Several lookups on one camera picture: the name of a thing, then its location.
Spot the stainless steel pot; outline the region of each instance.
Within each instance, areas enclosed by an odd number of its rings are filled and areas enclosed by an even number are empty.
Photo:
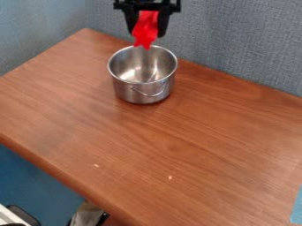
[[[173,90],[177,64],[177,56],[163,47],[121,49],[109,61],[117,96],[139,104],[165,100]]]

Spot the wooden table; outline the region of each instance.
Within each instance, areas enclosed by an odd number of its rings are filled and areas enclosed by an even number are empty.
[[[0,79],[0,142],[131,226],[285,226],[302,98],[179,61],[154,105],[115,98],[129,42],[85,29]]]

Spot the blue wall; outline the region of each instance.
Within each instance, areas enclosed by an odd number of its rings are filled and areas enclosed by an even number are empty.
[[[86,0],[0,0],[0,75],[85,27]],[[66,226],[83,198],[0,145],[0,203]]]
[[[122,37],[114,0],[87,0],[87,26]],[[183,0],[157,43],[179,57],[302,96],[302,1]]]

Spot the pot rim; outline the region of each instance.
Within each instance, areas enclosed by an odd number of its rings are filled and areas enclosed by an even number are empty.
[[[167,74],[167,76],[165,76],[162,79],[155,80],[155,81],[150,81],[150,82],[131,82],[131,81],[122,80],[122,79],[113,73],[113,71],[111,71],[111,69],[110,69],[110,63],[111,63],[114,57],[115,57],[122,51],[125,51],[125,50],[127,50],[127,49],[133,49],[133,48],[137,48],[137,47],[135,47],[135,46],[129,46],[129,47],[122,48],[122,49],[121,49],[121,50],[110,57],[110,59],[109,59],[107,69],[109,69],[109,71],[110,71],[111,76],[113,76],[115,79],[121,80],[122,82],[125,82],[125,83],[127,83],[127,84],[145,85],[145,84],[153,84],[153,83],[161,82],[161,81],[169,79],[169,78],[175,74],[175,71],[177,71],[177,68],[178,68],[178,59],[177,59],[177,55],[175,55],[175,54],[173,53],[173,51],[170,51],[167,48],[165,48],[165,47],[162,47],[162,46],[151,45],[151,48],[163,49],[166,52],[169,52],[169,53],[171,54],[171,56],[173,56],[173,58],[175,59],[175,62],[177,62],[177,64],[175,64],[175,69]]]

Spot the red object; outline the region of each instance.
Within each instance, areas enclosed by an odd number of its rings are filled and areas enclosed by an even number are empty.
[[[135,47],[142,45],[150,49],[158,36],[158,11],[141,11],[133,35],[137,38]]]

